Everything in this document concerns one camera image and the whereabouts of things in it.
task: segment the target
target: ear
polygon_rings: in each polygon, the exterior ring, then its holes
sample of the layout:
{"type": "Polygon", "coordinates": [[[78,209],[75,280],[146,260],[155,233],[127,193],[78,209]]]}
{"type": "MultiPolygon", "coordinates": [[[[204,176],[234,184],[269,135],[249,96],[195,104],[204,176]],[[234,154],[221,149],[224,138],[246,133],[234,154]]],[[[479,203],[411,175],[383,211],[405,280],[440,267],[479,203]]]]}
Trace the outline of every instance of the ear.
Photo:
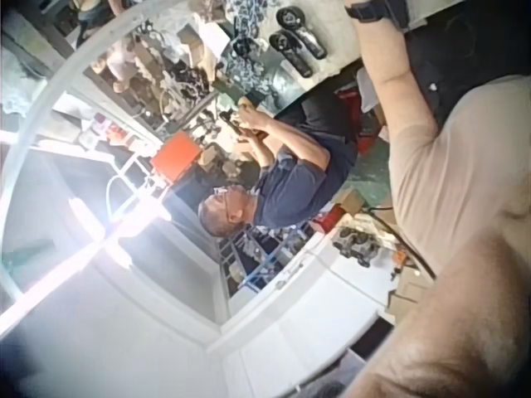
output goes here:
{"type": "Polygon", "coordinates": [[[243,209],[240,209],[238,211],[234,211],[233,213],[229,214],[229,221],[232,224],[238,224],[243,219],[243,209]]]}

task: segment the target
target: rubber mount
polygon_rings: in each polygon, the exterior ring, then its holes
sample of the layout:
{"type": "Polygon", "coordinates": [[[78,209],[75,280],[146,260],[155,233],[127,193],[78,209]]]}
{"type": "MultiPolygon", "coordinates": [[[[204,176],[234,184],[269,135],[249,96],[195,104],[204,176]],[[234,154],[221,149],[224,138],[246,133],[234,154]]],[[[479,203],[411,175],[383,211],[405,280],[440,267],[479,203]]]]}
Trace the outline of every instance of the rubber mount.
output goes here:
{"type": "Polygon", "coordinates": [[[284,29],[293,32],[317,60],[322,60],[328,55],[317,36],[306,27],[306,16],[300,8],[281,8],[276,13],[276,21],[284,29]]]}
{"type": "Polygon", "coordinates": [[[300,49],[300,44],[293,33],[289,31],[273,33],[269,37],[269,43],[271,44],[271,47],[288,60],[302,77],[309,78],[314,74],[306,61],[303,60],[297,52],[300,49]]]}

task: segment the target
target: wristwatch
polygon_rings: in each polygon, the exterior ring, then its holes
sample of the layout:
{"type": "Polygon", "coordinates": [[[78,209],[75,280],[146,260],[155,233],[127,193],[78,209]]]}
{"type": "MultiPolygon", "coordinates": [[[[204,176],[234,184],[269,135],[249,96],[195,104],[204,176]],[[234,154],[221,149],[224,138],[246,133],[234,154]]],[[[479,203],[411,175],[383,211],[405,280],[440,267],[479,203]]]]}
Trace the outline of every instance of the wristwatch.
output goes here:
{"type": "Polygon", "coordinates": [[[380,21],[389,17],[389,11],[385,0],[369,0],[367,2],[356,2],[350,7],[345,7],[347,14],[361,23],[380,21]]]}

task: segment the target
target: eyeglasses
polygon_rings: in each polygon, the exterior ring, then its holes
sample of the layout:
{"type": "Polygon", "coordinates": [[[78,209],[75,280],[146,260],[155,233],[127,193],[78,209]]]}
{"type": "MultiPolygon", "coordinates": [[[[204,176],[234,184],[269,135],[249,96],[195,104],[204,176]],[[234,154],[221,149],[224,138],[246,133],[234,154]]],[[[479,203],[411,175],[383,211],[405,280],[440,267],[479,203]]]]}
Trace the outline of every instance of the eyeglasses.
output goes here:
{"type": "Polygon", "coordinates": [[[228,188],[226,187],[217,187],[217,188],[214,188],[214,195],[219,197],[221,195],[223,195],[223,201],[224,201],[224,204],[225,204],[225,217],[227,218],[227,222],[229,224],[231,224],[231,219],[229,217],[229,207],[228,207],[228,204],[227,204],[227,193],[229,192],[228,188]]]}

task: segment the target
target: navy blue shirt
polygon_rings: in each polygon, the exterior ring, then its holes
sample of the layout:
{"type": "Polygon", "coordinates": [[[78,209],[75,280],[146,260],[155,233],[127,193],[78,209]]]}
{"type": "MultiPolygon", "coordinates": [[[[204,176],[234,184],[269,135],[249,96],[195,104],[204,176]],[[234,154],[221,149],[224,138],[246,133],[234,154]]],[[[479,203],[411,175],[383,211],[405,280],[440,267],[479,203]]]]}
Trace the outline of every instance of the navy blue shirt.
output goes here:
{"type": "Polygon", "coordinates": [[[309,133],[330,152],[326,171],[299,160],[283,147],[275,162],[262,174],[254,188],[258,196],[254,224],[272,229],[292,226],[317,215],[347,179],[357,153],[342,140],[309,133]]]}

